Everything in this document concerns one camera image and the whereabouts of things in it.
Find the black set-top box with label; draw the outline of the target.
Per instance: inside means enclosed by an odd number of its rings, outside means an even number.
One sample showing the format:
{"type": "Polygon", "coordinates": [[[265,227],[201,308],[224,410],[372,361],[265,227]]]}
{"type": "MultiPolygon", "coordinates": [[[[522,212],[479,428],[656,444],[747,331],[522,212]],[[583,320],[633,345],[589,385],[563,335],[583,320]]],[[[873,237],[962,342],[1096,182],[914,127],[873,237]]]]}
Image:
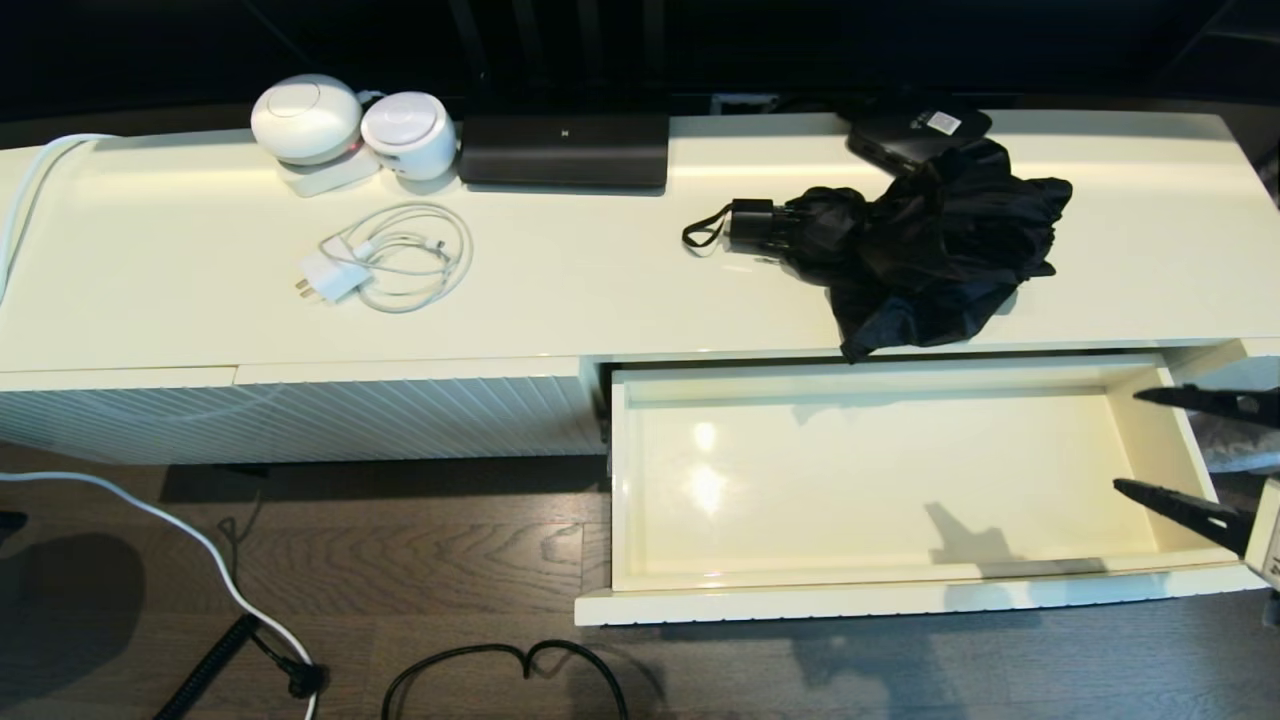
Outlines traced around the black set-top box with label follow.
{"type": "Polygon", "coordinates": [[[901,176],[948,150],[984,138],[993,118],[965,108],[882,108],[850,122],[845,147],[890,174],[901,176]]]}

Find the white fluted drawer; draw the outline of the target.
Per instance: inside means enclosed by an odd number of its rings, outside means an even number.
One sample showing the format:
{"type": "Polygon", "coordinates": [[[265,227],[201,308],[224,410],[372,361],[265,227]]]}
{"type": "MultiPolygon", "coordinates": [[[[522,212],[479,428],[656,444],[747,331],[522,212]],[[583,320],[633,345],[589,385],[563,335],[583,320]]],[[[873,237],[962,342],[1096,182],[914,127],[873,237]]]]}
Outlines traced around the white fluted drawer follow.
{"type": "Polygon", "coordinates": [[[627,369],[611,580],[580,626],[983,612],[1254,591],[1114,488],[1216,500],[1161,354],[627,369]]]}

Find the white plug charger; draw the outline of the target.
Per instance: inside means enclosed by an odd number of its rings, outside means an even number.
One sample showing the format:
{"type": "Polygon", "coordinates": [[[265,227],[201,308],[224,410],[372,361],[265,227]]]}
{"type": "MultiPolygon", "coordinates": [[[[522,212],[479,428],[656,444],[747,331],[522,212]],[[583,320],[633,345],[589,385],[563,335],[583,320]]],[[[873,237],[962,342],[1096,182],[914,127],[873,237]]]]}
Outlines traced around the white plug charger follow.
{"type": "Polygon", "coordinates": [[[347,254],[326,252],[323,249],[303,258],[301,279],[294,284],[301,297],[319,296],[337,304],[370,282],[372,272],[365,261],[347,254]]]}

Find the white ribbed tv cabinet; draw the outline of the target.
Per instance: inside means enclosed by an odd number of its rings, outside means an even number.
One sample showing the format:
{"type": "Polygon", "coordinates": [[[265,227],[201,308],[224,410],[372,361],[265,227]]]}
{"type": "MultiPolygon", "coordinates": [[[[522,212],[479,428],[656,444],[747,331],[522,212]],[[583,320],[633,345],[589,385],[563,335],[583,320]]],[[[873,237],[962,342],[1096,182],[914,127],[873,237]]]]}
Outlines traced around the white ribbed tv cabinet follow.
{"type": "MultiPolygon", "coordinates": [[[[1217,117],[993,118],[1016,176],[1074,193],[1055,275],[948,354],[1280,337],[1280,209],[1217,117]]],[[[659,193],[379,176],[300,199],[247,129],[87,143],[46,177],[0,302],[0,443],[134,465],[595,454],[602,363],[838,352],[820,287],[695,258],[685,225],[887,183],[831,115],[678,118],[659,193]],[[301,296],[321,240],[412,201],[471,229],[453,292],[396,315],[301,296]]]]}

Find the pale grey cushion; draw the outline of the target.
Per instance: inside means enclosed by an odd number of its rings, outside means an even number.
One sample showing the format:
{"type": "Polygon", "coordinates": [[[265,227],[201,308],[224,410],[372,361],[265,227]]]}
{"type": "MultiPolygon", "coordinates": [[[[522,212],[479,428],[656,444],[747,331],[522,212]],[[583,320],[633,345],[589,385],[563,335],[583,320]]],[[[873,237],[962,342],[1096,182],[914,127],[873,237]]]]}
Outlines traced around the pale grey cushion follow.
{"type": "Polygon", "coordinates": [[[1280,474],[1280,429],[1204,413],[1189,419],[1210,473],[1280,474]]]}

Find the small white round speaker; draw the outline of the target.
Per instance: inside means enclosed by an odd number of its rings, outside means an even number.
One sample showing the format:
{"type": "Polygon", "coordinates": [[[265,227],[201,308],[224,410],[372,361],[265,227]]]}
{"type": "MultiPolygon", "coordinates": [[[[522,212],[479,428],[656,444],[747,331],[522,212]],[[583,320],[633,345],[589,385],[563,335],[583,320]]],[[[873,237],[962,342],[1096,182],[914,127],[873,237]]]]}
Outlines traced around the small white round speaker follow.
{"type": "Polygon", "coordinates": [[[416,91],[376,100],[364,114],[361,135],[380,163],[404,181],[434,181],[444,176],[460,146],[444,104],[416,91]]]}

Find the flat white base box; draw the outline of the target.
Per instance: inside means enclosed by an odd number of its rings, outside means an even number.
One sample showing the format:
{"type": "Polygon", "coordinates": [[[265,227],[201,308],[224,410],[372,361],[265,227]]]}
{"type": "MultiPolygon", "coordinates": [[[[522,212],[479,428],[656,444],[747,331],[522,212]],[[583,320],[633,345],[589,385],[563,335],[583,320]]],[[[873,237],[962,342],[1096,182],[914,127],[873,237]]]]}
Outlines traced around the flat white base box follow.
{"type": "Polygon", "coordinates": [[[276,160],[276,172],[285,187],[296,196],[311,199],[320,193],[340,190],[375,176],[381,169],[375,152],[365,146],[317,164],[301,165],[276,160]]]}

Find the black rectangular router box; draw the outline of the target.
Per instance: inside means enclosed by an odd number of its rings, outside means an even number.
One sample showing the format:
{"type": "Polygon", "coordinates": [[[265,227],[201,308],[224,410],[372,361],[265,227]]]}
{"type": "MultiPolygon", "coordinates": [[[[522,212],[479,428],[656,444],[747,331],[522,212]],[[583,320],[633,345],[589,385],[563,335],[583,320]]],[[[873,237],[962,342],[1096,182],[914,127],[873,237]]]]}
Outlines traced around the black rectangular router box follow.
{"type": "Polygon", "coordinates": [[[669,137],[664,113],[472,115],[457,173],[483,186],[660,190],[669,137]]]}

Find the black folding umbrella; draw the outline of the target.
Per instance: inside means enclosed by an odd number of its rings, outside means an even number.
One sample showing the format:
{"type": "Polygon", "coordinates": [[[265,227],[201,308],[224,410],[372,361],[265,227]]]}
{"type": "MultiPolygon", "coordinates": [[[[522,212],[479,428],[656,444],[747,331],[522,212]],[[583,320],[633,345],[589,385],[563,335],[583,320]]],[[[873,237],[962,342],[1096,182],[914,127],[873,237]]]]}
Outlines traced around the black folding umbrella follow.
{"type": "Polygon", "coordinates": [[[988,138],[948,149],[877,199],[813,186],[785,202],[735,199],[684,228],[699,258],[722,247],[826,291],[847,363],[884,348],[972,340],[1028,281],[1051,277],[1055,227],[1074,195],[1012,173],[988,138]]]}

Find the black angled power plug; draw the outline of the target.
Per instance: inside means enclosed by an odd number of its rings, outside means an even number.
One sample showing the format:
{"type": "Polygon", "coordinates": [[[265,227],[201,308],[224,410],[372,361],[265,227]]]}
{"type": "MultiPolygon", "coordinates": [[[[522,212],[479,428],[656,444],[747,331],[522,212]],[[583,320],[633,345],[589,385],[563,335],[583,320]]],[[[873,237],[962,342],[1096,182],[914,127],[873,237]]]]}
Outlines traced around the black angled power plug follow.
{"type": "Polygon", "coordinates": [[[329,670],[323,665],[311,664],[275,651],[256,629],[252,642],[271,662],[288,676],[288,692],[297,700],[319,696],[329,682],[329,670]]]}

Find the large white round speaker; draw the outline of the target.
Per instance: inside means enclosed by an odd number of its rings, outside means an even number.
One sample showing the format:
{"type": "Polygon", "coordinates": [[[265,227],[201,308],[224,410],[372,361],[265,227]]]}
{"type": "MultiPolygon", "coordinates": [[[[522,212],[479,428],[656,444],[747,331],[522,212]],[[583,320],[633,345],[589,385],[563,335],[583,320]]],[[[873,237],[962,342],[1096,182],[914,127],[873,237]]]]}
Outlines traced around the large white round speaker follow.
{"type": "Polygon", "coordinates": [[[358,147],[362,114],[362,104],[347,83],[302,74],[260,95],[250,128],[255,142],[278,161],[314,167],[358,147]]]}

